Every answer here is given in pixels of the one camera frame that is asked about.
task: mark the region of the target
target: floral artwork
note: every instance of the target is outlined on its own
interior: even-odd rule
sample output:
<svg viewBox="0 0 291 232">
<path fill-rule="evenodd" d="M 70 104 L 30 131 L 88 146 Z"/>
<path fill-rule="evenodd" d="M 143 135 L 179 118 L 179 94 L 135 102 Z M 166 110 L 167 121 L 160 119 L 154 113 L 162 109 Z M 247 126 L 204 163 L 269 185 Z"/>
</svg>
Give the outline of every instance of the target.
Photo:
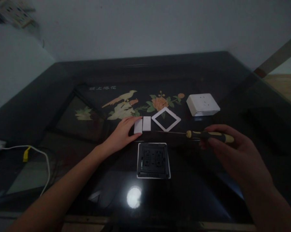
<svg viewBox="0 0 291 232">
<path fill-rule="evenodd" d="M 83 121 L 88 121 L 88 120 L 92 120 L 91 119 L 91 112 L 92 109 L 90 109 L 88 106 L 86 106 L 84 109 L 79 109 L 76 110 L 76 116 L 77 116 L 77 120 L 83 120 Z"/>
<path fill-rule="evenodd" d="M 115 103 L 124 100 L 123 102 L 119 103 L 115 108 L 114 111 L 109 112 L 109 116 L 107 120 L 116 120 L 116 119 L 123 119 L 129 116 L 140 116 L 140 111 L 146 111 L 148 113 L 154 111 L 160 111 L 164 107 L 172 107 L 174 108 L 174 103 L 181 105 L 181 99 L 185 97 L 183 93 L 179 93 L 177 96 L 173 96 L 173 100 L 171 97 L 165 98 L 165 94 L 160 91 L 158 97 L 156 95 L 150 95 L 152 98 L 151 101 L 147 101 L 147 105 L 140 106 L 137 108 L 133 108 L 132 106 L 138 103 L 138 99 L 129 100 L 133 96 L 136 90 L 130 90 L 128 93 L 120 95 L 118 98 L 113 99 L 109 103 L 102 106 L 102 108 L 114 105 Z"/>
<path fill-rule="evenodd" d="M 153 112 L 155 110 L 160 111 L 164 107 L 172 107 L 174 108 L 174 102 L 178 105 L 181 105 L 181 99 L 185 97 L 183 93 L 179 93 L 177 96 L 173 96 L 175 99 L 171 100 L 171 97 L 164 98 L 166 95 L 159 91 L 158 97 L 156 95 L 150 95 L 152 101 L 147 101 L 148 106 L 141 106 L 135 109 L 134 116 L 140 116 L 139 110 L 146 110 L 148 113 Z"/>
</svg>

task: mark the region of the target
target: black box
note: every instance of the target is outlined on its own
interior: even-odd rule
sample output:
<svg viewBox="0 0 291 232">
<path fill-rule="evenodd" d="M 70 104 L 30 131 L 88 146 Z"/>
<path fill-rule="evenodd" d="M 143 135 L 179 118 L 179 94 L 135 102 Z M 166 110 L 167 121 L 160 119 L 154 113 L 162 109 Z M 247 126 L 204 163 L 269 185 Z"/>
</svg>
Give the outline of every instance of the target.
<svg viewBox="0 0 291 232">
<path fill-rule="evenodd" d="M 166 144 L 139 144 L 137 176 L 140 178 L 170 179 L 169 158 Z"/>
</svg>

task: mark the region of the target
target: yellow screwdriver handle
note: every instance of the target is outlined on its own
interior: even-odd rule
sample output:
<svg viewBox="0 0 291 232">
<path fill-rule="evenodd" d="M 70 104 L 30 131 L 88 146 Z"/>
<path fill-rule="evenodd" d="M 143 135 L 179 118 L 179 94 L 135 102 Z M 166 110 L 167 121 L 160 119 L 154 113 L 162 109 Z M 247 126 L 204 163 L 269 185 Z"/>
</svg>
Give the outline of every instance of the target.
<svg viewBox="0 0 291 232">
<path fill-rule="evenodd" d="M 191 138 L 194 135 L 194 137 L 199 138 L 199 139 L 209 139 L 209 138 L 215 138 L 218 139 L 219 141 L 222 141 L 224 143 L 233 143 L 234 138 L 231 135 L 223 134 L 220 132 L 198 132 L 198 131 L 187 131 L 186 132 L 186 137 Z"/>
</svg>

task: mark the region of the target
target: yellow cable connector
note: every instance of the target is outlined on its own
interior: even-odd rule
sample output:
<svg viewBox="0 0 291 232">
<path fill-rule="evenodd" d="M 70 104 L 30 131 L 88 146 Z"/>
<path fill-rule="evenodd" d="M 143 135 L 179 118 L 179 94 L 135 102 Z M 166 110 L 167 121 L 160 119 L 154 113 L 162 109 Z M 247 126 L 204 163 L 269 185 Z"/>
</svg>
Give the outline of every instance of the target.
<svg viewBox="0 0 291 232">
<path fill-rule="evenodd" d="M 28 151 L 29 151 L 30 147 L 28 147 L 25 151 L 24 151 L 24 155 L 23 155 L 23 163 L 26 163 L 28 161 Z"/>
</svg>

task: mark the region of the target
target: orange flower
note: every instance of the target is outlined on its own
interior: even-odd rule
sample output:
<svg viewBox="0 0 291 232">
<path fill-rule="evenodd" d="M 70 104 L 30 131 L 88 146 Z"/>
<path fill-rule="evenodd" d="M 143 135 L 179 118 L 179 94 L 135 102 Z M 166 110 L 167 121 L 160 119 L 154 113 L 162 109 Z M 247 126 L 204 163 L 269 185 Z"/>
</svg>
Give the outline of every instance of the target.
<svg viewBox="0 0 291 232">
<path fill-rule="evenodd" d="M 153 106 L 157 111 L 160 111 L 164 107 L 168 107 L 169 104 L 163 97 L 152 99 Z"/>
<path fill-rule="evenodd" d="M 179 93 L 179 94 L 178 94 L 178 98 L 182 99 L 182 98 L 184 98 L 184 97 L 185 97 L 185 95 L 184 95 L 183 93 Z"/>
</svg>

